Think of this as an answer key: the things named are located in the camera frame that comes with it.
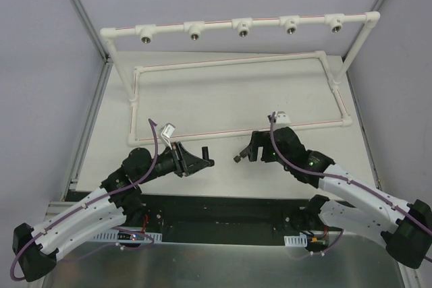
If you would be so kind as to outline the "black faucet valve handle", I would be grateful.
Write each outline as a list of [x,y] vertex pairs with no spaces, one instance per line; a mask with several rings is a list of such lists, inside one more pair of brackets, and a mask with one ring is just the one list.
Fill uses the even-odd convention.
[[234,160],[236,163],[239,163],[242,159],[245,159],[245,158],[247,158],[247,157],[249,157],[248,152],[245,151],[245,150],[243,150],[242,152],[240,152],[239,154],[237,154],[237,155],[233,158],[233,160]]

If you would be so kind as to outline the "black L-shaped faucet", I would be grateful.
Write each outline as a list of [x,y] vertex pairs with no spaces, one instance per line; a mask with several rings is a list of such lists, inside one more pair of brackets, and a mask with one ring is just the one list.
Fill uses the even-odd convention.
[[202,159],[206,161],[210,167],[215,165],[215,161],[209,156],[209,148],[207,146],[203,146],[202,148]]

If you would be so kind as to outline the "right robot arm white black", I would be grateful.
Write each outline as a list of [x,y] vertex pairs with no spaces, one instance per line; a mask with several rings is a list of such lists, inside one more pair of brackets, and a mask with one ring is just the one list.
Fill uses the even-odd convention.
[[431,248],[431,207],[386,194],[344,170],[325,154],[304,147],[290,127],[251,135],[249,145],[234,157],[277,162],[296,180],[336,195],[310,199],[304,224],[311,230],[337,227],[363,236],[385,248],[400,264],[418,269]]

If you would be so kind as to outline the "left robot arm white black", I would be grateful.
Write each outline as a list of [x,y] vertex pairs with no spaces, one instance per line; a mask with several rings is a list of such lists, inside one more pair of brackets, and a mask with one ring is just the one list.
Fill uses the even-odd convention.
[[[73,206],[38,225],[22,223],[14,229],[11,279],[36,281],[95,235],[124,223],[137,226],[143,214],[140,184],[170,173],[187,177],[214,164],[206,146],[201,156],[189,153],[179,142],[155,156],[145,148],[133,149],[119,169]],[[17,266],[23,272],[20,278],[15,275]]]

